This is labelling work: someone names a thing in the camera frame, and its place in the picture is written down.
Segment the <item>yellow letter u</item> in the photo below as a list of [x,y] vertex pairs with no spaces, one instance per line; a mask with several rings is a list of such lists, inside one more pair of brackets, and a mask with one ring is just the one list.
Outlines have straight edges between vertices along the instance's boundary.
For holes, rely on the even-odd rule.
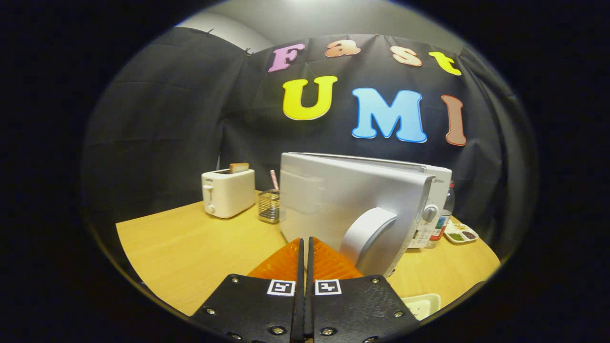
[[312,107],[303,107],[301,95],[303,87],[308,83],[305,79],[292,80],[282,86],[284,93],[284,114],[294,120],[311,120],[322,117],[331,108],[332,84],[337,82],[336,76],[320,76],[315,78],[318,84],[318,102]]

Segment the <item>pink striped straw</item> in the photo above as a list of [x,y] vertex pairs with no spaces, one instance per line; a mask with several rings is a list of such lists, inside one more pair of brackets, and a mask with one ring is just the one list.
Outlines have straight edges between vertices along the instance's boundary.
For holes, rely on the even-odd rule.
[[278,178],[275,177],[275,170],[271,170],[271,180],[273,181],[273,187],[275,187],[275,191],[279,192],[279,186],[278,186]]

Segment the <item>toast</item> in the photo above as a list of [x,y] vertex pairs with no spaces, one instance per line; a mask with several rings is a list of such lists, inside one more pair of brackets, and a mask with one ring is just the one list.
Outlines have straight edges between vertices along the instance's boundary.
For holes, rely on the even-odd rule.
[[231,163],[229,164],[229,174],[245,172],[250,168],[249,163]]

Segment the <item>spice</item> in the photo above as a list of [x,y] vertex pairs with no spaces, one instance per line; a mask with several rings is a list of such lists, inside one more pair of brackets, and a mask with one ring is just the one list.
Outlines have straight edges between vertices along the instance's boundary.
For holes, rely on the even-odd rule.
[[468,232],[468,231],[464,231],[462,232],[462,234],[464,234],[466,237],[470,238],[470,239],[475,239],[476,236],[473,235],[472,233]]
[[464,240],[462,236],[459,235],[459,233],[450,233],[449,237],[453,238],[454,240]]

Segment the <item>label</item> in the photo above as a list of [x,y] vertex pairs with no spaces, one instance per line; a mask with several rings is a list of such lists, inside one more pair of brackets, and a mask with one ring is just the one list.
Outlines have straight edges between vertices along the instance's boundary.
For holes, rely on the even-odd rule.
[[267,294],[280,297],[292,297],[295,294],[296,281],[271,280]]
[[436,223],[436,227],[432,230],[431,240],[439,240],[443,236],[443,232],[445,232],[445,228],[447,227],[447,223],[449,223],[449,217],[441,215],[439,222]]
[[315,280],[316,295],[341,294],[341,285],[338,279],[334,280]]

